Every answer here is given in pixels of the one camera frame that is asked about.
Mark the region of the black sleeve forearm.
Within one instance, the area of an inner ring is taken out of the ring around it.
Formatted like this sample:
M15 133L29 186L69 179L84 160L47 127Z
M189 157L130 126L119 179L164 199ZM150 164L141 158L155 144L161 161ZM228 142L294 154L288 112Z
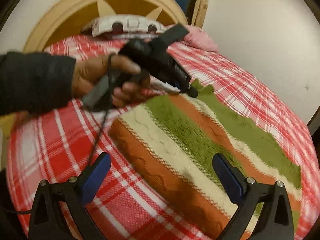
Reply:
M46 113L72 98L76 59L47 53L1 55L1 115Z

